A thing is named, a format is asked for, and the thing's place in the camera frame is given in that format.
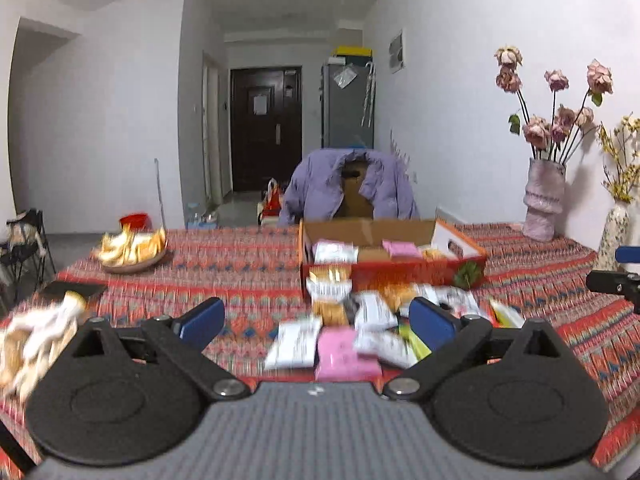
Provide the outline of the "pink snack packet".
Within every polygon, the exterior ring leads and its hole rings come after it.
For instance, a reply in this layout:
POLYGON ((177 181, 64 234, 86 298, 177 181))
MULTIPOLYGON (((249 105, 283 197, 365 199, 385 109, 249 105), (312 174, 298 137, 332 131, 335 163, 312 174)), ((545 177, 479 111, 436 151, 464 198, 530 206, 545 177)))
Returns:
POLYGON ((360 356, 354 349, 357 333, 350 327, 324 328, 317 344, 317 382, 364 382, 382 375, 375 356, 360 356))

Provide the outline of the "white snack packet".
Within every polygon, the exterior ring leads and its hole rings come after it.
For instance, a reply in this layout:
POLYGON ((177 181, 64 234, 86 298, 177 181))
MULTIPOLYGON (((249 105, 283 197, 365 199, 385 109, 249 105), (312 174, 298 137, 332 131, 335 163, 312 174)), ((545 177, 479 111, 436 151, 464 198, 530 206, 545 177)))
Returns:
POLYGON ((352 299, 358 307, 354 319, 355 330, 384 332, 398 325, 396 314, 375 290, 356 292, 352 299))
POLYGON ((338 242, 337 240, 318 240, 312 248, 315 264, 325 263, 356 263, 359 248, 353 244, 338 242))

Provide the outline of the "white grey crumpled packet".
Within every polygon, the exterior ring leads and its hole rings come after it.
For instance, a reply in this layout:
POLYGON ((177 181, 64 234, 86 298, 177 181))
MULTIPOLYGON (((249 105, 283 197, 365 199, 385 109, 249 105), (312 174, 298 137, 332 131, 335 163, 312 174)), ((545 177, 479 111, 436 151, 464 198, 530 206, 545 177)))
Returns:
POLYGON ((452 286, 433 286, 422 284, 418 286, 420 295, 432 304, 436 304, 448 311, 455 318, 465 315, 482 315, 472 292, 452 286))

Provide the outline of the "yellow green snack packet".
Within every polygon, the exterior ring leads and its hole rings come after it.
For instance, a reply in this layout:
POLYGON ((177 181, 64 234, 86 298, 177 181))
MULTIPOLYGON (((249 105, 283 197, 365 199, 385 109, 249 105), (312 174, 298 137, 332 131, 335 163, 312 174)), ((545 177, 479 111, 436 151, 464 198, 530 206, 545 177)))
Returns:
POLYGON ((497 319, 501 327, 523 327, 525 318, 523 318, 517 310, 495 299, 489 300, 489 304, 491 306, 491 309, 494 311, 495 318, 497 319))

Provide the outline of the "white speckled vase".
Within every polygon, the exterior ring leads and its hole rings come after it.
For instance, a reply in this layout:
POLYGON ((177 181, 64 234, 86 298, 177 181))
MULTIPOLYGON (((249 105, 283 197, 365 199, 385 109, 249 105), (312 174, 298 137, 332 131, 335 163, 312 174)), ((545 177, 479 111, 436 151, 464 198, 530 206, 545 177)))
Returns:
POLYGON ((622 200, 616 200, 606 215, 597 258, 593 263, 594 270, 620 270, 620 264, 616 260, 615 253, 620 246, 625 244, 629 226, 629 204, 622 200))

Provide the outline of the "orange snack packet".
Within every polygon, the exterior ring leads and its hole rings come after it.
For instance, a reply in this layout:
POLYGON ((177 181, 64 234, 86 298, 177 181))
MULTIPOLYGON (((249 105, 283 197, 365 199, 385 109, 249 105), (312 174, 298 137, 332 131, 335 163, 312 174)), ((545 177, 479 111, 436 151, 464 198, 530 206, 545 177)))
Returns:
POLYGON ((416 284, 389 284, 381 290, 381 296, 387 307, 394 313, 398 313, 418 295, 416 284))

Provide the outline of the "orange cardboard box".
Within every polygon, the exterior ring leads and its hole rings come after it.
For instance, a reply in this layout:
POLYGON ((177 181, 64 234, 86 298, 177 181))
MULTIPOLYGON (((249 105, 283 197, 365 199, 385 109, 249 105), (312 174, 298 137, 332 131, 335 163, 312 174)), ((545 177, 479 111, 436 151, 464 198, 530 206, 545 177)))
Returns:
POLYGON ((356 292, 388 285, 430 284, 470 289, 483 281, 487 252, 440 219, 338 219, 298 226, 300 277, 319 265, 316 246, 355 247, 350 279, 356 292))

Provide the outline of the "pink packet in box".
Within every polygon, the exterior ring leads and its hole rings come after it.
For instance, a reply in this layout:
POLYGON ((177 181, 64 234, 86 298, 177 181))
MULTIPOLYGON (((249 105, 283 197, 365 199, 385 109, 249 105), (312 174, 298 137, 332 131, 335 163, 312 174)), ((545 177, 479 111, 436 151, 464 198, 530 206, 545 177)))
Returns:
POLYGON ((382 247, 390 258, 422 259, 423 255, 418 246, 411 242, 398 242, 398 240, 382 240, 382 247))

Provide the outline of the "plate of orange peels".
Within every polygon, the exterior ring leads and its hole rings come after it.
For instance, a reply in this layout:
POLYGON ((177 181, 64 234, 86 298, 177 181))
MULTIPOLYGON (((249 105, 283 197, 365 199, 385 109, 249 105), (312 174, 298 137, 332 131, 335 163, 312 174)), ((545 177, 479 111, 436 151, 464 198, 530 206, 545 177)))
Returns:
POLYGON ((117 235, 104 234, 101 243, 92 251, 104 272, 135 274, 151 269, 167 252, 167 233, 164 228, 146 232, 125 224, 117 235))

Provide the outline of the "white packet left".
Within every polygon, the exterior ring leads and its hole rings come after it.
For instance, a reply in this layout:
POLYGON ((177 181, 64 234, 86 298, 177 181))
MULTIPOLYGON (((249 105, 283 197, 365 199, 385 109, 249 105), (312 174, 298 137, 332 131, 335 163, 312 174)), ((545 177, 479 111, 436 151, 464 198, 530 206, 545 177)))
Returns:
POLYGON ((314 367, 322 325, 322 318, 315 315, 280 323, 277 337, 265 357, 264 369, 314 367))

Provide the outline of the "pink ribbed vase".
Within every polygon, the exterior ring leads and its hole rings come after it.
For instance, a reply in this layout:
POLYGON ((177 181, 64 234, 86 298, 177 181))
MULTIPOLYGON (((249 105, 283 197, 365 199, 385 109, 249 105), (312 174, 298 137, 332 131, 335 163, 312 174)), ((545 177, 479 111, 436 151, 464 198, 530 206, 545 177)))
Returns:
POLYGON ((550 242, 555 222, 563 211, 565 167, 545 159, 529 161, 523 203, 526 216, 523 234, 538 242, 550 242))

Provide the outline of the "red bucket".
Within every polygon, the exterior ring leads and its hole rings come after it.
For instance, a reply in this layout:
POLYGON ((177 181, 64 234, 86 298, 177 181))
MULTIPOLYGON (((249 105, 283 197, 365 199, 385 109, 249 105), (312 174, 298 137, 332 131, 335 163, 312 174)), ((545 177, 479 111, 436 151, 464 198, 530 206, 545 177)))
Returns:
POLYGON ((119 219, 119 224, 122 229, 128 228, 133 231, 147 231, 152 228, 151 219, 145 212, 126 214, 119 219))

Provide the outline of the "golden cracker packet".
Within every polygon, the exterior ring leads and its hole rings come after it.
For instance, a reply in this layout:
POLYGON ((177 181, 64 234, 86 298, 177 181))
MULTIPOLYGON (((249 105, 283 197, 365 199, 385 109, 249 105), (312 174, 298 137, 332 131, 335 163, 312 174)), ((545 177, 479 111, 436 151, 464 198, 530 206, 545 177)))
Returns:
POLYGON ((321 318, 324 326, 349 324, 346 304, 352 293, 351 266, 312 266, 305 284, 312 313, 321 318))

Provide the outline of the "yellow dried flowers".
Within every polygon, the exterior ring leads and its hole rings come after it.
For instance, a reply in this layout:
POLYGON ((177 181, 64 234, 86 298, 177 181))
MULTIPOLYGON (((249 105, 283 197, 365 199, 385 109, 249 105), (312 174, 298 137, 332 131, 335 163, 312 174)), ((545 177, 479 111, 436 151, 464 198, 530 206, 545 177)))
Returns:
POLYGON ((620 118, 608 131, 601 127, 598 143, 603 155, 603 187, 614 200, 631 204, 639 199, 639 118, 620 118))

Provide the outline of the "pink dried roses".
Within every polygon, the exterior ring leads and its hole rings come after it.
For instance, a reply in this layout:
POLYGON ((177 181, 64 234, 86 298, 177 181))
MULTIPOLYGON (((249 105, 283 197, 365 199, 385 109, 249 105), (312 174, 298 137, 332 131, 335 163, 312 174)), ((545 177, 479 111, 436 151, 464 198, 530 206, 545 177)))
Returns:
POLYGON ((515 96, 520 106, 517 112, 509 116, 509 131, 516 136, 524 136, 533 159, 566 166, 580 144, 590 136, 597 136, 603 129, 588 103, 600 107, 603 98, 613 93, 614 81, 612 70, 598 60, 592 60, 587 65, 587 87, 577 108, 559 101, 559 94, 570 88, 570 81, 562 70, 544 72, 544 81, 551 94, 551 114, 544 117, 533 114, 526 103, 523 81, 518 72, 523 66, 520 49, 514 46, 500 47, 494 53, 494 58, 498 65, 496 86, 504 93, 515 96))

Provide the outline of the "red bag on floor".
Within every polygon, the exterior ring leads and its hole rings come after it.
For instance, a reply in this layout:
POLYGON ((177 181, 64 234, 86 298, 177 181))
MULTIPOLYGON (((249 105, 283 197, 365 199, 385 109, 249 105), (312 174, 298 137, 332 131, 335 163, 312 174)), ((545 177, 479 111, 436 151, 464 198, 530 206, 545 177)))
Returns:
POLYGON ((262 200, 257 204, 257 221, 260 226, 276 224, 282 207, 281 189, 276 179, 270 179, 262 200))

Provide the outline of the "brown chair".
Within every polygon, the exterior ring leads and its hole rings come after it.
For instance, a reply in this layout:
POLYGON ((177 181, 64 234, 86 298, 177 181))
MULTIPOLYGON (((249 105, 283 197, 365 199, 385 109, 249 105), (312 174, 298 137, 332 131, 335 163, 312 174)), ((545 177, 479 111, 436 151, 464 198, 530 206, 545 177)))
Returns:
POLYGON ((368 170, 368 163, 363 160, 346 162, 341 170, 343 201, 335 214, 336 218, 373 218, 373 206, 360 194, 368 170))

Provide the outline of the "folding black chair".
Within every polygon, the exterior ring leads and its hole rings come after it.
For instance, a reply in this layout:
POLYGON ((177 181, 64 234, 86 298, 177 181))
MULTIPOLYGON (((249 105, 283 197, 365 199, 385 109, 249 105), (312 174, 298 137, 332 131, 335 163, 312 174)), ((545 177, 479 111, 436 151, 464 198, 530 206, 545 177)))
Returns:
POLYGON ((55 276, 56 266, 40 209, 30 208, 6 220, 6 234, 1 243, 1 267, 8 274, 12 301, 16 304, 25 275, 30 275, 37 290, 46 278, 55 276))

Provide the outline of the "purple puffer jacket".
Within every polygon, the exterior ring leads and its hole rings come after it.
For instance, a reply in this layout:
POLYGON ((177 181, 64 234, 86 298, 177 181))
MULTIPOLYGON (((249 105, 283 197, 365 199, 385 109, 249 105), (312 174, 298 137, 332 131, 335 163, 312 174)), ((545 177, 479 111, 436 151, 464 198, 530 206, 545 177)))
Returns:
POLYGON ((406 167, 397 156, 364 148, 322 148, 295 168, 283 196, 280 226, 336 217, 345 197, 342 173, 350 162, 366 164, 357 194, 372 206, 373 218, 420 217, 406 167))

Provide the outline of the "dark entrance door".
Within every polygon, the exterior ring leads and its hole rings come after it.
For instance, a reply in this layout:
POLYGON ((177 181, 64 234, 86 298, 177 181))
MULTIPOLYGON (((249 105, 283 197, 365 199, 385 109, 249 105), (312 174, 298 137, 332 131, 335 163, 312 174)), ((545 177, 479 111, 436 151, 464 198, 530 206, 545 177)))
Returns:
POLYGON ((290 180, 303 156, 302 69, 231 72, 231 163, 236 192, 290 180))

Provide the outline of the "grey refrigerator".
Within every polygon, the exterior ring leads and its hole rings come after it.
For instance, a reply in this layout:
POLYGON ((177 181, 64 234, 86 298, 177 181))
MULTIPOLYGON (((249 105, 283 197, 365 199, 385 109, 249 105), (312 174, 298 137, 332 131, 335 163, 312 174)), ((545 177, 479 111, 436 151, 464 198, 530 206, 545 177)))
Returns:
POLYGON ((322 148, 374 148, 372 66, 324 64, 322 148))

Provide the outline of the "wall electrical panel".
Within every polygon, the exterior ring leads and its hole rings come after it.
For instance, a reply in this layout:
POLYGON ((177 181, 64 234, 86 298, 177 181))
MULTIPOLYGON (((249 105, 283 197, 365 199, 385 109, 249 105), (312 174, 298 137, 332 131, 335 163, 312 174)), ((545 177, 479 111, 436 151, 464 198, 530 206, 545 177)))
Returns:
POLYGON ((405 67, 404 37, 401 30, 388 45, 388 66, 392 73, 397 73, 405 67))

